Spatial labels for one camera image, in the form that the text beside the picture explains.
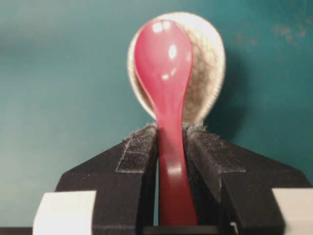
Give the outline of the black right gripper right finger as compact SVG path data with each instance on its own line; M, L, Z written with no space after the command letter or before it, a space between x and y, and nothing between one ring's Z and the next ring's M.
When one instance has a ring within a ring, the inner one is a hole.
M313 186L299 169L183 125L199 221L239 235L310 235Z

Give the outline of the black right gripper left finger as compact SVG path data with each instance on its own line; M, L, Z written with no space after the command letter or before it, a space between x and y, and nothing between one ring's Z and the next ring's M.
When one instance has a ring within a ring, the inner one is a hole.
M152 226L157 126L65 172L37 210L35 235L138 235Z

